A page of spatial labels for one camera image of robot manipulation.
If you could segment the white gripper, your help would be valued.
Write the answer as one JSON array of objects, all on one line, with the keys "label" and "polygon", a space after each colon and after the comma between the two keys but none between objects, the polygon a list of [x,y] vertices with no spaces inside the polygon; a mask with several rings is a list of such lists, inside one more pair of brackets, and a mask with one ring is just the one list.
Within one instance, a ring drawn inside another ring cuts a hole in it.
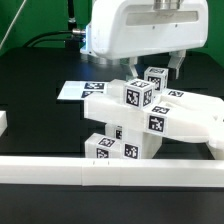
[{"label": "white gripper", "polygon": [[170,52],[168,79],[176,80],[185,50],[201,47],[207,40],[208,4],[177,0],[158,9],[156,0],[97,0],[91,28],[95,54],[106,59],[130,57],[134,78],[138,77],[137,56]]}]

